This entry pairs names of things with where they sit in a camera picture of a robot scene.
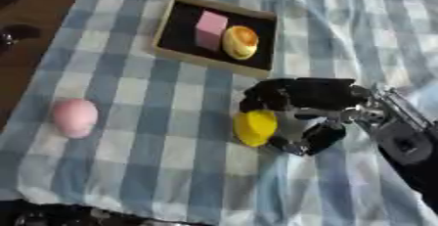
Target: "yellow ball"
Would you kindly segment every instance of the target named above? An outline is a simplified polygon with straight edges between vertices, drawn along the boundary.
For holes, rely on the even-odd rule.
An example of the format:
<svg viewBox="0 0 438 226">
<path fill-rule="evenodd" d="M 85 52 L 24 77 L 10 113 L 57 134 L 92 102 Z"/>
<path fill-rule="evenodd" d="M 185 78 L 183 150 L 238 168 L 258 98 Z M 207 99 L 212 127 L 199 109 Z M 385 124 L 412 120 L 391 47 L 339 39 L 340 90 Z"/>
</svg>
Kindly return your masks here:
<svg viewBox="0 0 438 226">
<path fill-rule="evenodd" d="M 234 117 L 234 131 L 244 144 L 259 147 L 268 142 L 277 130 L 277 117 L 270 111 L 237 113 Z"/>
</svg>

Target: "checkered tablecloth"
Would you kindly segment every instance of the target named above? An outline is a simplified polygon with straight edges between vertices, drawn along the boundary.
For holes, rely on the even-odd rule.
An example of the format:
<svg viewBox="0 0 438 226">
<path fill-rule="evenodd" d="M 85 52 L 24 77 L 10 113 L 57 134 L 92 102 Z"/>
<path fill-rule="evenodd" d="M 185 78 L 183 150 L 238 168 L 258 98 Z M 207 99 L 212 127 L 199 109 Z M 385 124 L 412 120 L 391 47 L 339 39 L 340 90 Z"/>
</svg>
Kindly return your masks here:
<svg viewBox="0 0 438 226">
<path fill-rule="evenodd" d="M 272 77 L 418 93 L 438 74 L 438 0 L 220 1 L 277 13 Z M 166 4 L 76 0 L 0 137 L 1 199 L 215 225 L 436 223 L 354 125 L 315 158 L 237 143 L 231 116 L 256 80 L 157 57 Z M 64 98 L 96 103 L 91 136 L 54 129 L 50 108 Z"/>
</svg>

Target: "pink cube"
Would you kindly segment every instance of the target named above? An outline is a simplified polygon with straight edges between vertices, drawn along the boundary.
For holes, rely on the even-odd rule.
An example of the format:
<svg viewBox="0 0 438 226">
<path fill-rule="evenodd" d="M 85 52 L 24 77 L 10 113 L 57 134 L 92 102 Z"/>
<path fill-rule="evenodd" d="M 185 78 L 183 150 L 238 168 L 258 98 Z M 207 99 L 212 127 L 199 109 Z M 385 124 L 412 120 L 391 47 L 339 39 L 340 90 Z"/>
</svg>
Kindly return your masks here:
<svg viewBox="0 0 438 226">
<path fill-rule="evenodd" d="M 221 35 L 227 27 L 227 22 L 226 17 L 204 11 L 197 22 L 197 46 L 218 51 L 221 44 Z"/>
</svg>

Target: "pink ball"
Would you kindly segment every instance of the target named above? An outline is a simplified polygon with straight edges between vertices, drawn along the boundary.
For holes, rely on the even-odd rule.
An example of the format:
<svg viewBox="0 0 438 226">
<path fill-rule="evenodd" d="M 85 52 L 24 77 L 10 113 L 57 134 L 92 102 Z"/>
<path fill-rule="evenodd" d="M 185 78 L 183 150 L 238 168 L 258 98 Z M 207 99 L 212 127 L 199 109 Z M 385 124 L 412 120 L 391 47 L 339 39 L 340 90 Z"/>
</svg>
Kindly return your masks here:
<svg viewBox="0 0 438 226">
<path fill-rule="evenodd" d="M 93 130 L 98 120 L 98 110 L 90 101 L 69 99 L 53 107 L 53 120 L 68 138 L 84 138 Z"/>
</svg>

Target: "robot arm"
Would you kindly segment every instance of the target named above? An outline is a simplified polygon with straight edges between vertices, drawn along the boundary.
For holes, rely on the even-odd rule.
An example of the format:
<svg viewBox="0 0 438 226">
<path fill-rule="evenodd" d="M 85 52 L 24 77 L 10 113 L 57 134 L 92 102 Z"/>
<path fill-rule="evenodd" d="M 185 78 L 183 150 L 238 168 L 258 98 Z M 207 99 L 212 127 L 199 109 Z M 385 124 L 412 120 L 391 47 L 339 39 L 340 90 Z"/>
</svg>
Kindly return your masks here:
<svg viewBox="0 0 438 226">
<path fill-rule="evenodd" d="M 394 89 L 352 85 L 353 79 L 297 78 L 262 81 L 244 92 L 241 112 L 294 111 L 298 119 L 324 117 L 299 142 L 274 136 L 269 144 L 298 156 L 313 156 L 346 135 L 355 122 L 377 142 L 391 166 L 438 213 L 438 123 L 417 112 Z"/>
</svg>

